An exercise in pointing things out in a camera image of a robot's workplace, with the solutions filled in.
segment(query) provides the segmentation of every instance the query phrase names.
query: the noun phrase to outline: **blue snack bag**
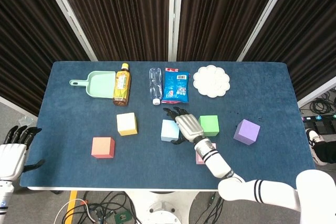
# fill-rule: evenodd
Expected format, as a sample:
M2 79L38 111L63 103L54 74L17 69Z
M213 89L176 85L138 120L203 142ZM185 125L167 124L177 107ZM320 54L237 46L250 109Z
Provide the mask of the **blue snack bag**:
M162 103L188 102L188 72L166 68Z

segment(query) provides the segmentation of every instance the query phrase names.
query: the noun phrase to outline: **purple cube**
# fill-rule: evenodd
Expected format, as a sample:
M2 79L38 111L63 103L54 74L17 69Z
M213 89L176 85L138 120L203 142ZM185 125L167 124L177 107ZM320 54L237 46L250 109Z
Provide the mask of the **purple cube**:
M260 126L247 120L242 120L237 127L235 140L250 145L257 140Z

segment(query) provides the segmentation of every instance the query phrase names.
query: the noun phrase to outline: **brown curtain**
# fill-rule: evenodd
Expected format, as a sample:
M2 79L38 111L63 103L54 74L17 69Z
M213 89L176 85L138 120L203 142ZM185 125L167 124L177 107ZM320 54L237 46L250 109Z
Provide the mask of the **brown curtain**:
M336 76L336 0L279 0L244 60L285 62L300 100Z
M37 115L58 60L88 60L55 0L1 0L0 95Z
M99 60L167 60L169 0L68 0Z
M182 0L177 60L236 60L268 0Z

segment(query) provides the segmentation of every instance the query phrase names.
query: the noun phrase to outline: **plastic water bottle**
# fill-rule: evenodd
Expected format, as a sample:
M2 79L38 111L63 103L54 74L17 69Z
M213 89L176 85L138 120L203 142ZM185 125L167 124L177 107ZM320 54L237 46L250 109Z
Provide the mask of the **plastic water bottle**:
M149 70L149 87L153 104L159 105L162 99L162 75L160 68L151 68Z

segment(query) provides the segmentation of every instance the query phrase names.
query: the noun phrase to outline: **bottle cap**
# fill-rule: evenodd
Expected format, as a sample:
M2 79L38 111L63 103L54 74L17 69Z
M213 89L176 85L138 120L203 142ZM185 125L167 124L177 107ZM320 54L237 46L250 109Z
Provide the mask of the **bottle cap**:
M159 98L154 98L153 99L153 105L160 105L161 101Z
M123 63L121 66L121 69L127 69L128 70L128 64L127 63Z

